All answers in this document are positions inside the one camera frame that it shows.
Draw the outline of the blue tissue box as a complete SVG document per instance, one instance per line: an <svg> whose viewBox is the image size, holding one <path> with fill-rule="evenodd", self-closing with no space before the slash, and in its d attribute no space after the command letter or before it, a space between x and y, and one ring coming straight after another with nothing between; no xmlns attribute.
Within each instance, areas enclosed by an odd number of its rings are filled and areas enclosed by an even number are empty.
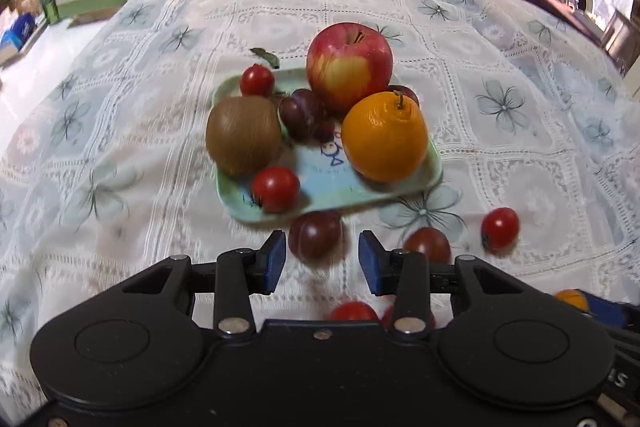
<svg viewBox="0 0 640 427"><path fill-rule="evenodd" d="M0 63L11 60L24 48L25 43L34 32L36 26L35 17L30 13L23 13L6 30L1 37Z"/></svg>

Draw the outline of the pink radish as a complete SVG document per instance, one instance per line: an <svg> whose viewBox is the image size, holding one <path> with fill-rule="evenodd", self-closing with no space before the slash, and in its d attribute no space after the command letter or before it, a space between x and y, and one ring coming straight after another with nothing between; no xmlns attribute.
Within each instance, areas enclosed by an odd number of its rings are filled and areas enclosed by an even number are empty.
<svg viewBox="0 0 640 427"><path fill-rule="evenodd" d="M390 305L385 309L381 319L381 323L384 329L390 329L390 326L392 326L393 313L394 313L393 305ZM436 329L436 319L433 313L430 313L430 319L428 320L428 324L430 324L431 329Z"/></svg>

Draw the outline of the white lace floral tablecloth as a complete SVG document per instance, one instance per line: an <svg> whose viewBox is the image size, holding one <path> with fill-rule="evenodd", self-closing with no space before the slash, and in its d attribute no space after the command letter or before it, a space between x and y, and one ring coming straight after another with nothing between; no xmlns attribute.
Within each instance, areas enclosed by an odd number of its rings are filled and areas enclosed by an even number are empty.
<svg viewBox="0 0 640 427"><path fill-rule="evenodd" d="M522 0L130 0L17 128L1 161L1 416L40 406L28 361L52 317L172 255L214 260L267 230L221 205L205 126L217 87L256 46L304 64L322 29L384 36L420 100L444 179L345 213L334 258L288 259L258 319L321 319L370 296L356 244L422 227L483 254L480 221L518 213L500 269L547 293L639 298L639 105L608 57Z"/></svg>

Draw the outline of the red apple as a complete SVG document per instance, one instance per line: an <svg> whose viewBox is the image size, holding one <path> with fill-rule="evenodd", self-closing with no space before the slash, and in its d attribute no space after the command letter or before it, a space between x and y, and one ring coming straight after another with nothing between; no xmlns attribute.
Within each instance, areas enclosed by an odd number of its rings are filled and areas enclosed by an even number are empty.
<svg viewBox="0 0 640 427"><path fill-rule="evenodd" d="M316 35L308 48L306 76L324 107L346 115L363 98L384 91L393 72L385 37L360 23L336 23Z"/></svg>

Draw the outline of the red cherry tomato front tray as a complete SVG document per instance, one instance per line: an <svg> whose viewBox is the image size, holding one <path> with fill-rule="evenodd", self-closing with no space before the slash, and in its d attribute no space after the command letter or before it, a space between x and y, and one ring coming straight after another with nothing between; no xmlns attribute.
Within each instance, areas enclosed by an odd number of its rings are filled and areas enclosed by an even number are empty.
<svg viewBox="0 0 640 427"><path fill-rule="evenodd" d="M300 183L288 168L273 166L259 171L250 184L250 198L263 212L284 213L296 204Z"/></svg>

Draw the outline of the green can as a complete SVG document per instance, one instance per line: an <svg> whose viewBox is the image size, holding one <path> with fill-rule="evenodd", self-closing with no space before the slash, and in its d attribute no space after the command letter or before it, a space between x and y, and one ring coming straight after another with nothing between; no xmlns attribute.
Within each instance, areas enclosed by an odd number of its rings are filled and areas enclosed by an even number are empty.
<svg viewBox="0 0 640 427"><path fill-rule="evenodd" d="M58 6L56 5L55 0L39 0L39 1L47 22L50 25L57 24L60 21L60 16L58 15Z"/></svg>

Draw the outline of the red cherry tomato back tray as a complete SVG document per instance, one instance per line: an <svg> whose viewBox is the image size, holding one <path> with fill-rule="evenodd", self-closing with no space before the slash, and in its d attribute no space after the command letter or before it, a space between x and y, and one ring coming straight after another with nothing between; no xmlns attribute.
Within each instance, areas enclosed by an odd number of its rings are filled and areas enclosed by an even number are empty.
<svg viewBox="0 0 640 427"><path fill-rule="evenodd" d="M274 76L266 66L254 64L244 70L239 86L244 96L270 98L274 88Z"/></svg>

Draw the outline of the yellow tomato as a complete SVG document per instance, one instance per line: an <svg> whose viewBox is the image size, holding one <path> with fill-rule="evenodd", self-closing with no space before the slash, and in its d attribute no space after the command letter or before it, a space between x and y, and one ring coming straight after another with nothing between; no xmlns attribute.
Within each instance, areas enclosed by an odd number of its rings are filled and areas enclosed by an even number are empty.
<svg viewBox="0 0 640 427"><path fill-rule="evenodd" d="M578 289L563 289L554 294L556 299L568 303L569 305L582 310L582 312L589 311L589 303L586 294Z"/></svg>

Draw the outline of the dark plum behind orange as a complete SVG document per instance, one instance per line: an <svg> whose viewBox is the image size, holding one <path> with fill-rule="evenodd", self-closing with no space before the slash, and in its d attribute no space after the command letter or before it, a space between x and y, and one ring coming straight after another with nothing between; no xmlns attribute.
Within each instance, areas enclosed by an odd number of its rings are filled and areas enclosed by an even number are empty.
<svg viewBox="0 0 640 427"><path fill-rule="evenodd" d="M406 86L401 86L401 84L390 84L387 88L387 91L396 93L396 94L401 94L402 96L404 96L405 98L410 98L410 100L412 100L414 103L416 103L416 105L420 105L420 101L419 98L416 96L416 94L408 87Z"/></svg>

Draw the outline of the red cherry tomato tray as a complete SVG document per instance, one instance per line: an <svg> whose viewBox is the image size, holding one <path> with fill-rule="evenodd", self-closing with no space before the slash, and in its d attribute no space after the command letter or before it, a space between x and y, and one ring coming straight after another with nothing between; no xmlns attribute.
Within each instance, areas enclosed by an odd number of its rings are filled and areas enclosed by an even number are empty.
<svg viewBox="0 0 640 427"><path fill-rule="evenodd" d="M244 96L270 98L274 88L274 76L266 66L254 64L244 70L239 86Z"/></svg>
<svg viewBox="0 0 640 427"><path fill-rule="evenodd" d="M288 168L273 166L259 171L250 184L250 198L263 212L284 213L296 204L300 183Z"/></svg>

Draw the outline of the dark brown tomato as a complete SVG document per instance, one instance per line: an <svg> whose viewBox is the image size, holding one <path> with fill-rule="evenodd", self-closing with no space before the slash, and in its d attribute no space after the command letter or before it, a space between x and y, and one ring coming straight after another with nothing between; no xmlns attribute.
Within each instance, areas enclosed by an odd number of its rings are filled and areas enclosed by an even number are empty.
<svg viewBox="0 0 640 427"><path fill-rule="evenodd" d="M301 262L320 263L328 259L342 239L342 220L335 210L298 216L288 231L288 248Z"/></svg>
<svg viewBox="0 0 640 427"><path fill-rule="evenodd" d="M424 227L413 232L402 245L404 251L415 251L428 258L431 262L449 265L451 262L451 248L448 239L441 231Z"/></svg>

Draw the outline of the orange citrus fruit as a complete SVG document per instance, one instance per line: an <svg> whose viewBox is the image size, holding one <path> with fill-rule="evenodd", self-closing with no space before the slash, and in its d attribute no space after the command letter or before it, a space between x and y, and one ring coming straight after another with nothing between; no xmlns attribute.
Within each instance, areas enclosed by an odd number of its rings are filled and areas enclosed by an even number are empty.
<svg viewBox="0 0 640 427"><path fill-rule="evenodd" d="M412 98L384 91L352 106L341 139L349 164L363 178L395 183L412 176L425 160L428 131Z"/></svg>

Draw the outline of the brown kiwi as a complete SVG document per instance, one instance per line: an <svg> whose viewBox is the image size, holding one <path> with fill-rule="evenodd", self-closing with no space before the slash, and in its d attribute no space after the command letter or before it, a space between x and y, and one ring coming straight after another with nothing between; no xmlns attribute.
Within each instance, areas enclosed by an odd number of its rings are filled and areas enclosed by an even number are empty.
<svg viewBox="0 0 640 427"><path fill-rule="evenodd" d="M206 124L210 158L227 176L242 178L276 160L281 147L277 109L262 96L229 96L217 102Z"/></svg>

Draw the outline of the red cherry tomato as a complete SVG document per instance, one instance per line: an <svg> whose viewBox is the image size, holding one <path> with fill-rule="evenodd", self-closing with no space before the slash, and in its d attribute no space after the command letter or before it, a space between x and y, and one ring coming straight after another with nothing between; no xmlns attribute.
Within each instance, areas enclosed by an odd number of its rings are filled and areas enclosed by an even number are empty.
<svg viewBox="0 0 640 427"><path fill-rule="evenodd" d="M509 207L491 210L480 225L480 238L483 247L491 253L500 253L511 249L520 234L520 218Z"/></svg>

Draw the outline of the dark purple grapes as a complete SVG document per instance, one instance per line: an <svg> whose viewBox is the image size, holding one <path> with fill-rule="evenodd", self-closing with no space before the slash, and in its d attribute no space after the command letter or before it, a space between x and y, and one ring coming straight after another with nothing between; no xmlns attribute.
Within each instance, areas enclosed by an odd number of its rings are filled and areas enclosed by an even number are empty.
<svg viewBox="0 0 640 427"><path fill-rule="evenodd" d="M310 89L299 88L282 98L278 114L293 141L314 139L324 144L334 139L335 124L326 116L321 98Z"/></svg>

